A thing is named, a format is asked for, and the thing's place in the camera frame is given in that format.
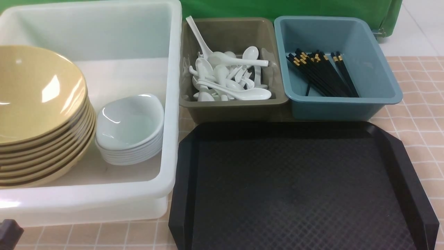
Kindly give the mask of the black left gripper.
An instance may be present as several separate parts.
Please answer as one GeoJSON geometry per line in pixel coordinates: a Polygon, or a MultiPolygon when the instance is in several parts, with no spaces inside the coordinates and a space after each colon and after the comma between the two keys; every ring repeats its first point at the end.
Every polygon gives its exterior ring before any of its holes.
{"type": "Polygon", "coordinates": [[[0,249],[14,250],[23,233],[24,228],[16,220],[3,220],[0,225],[0,249]]]}

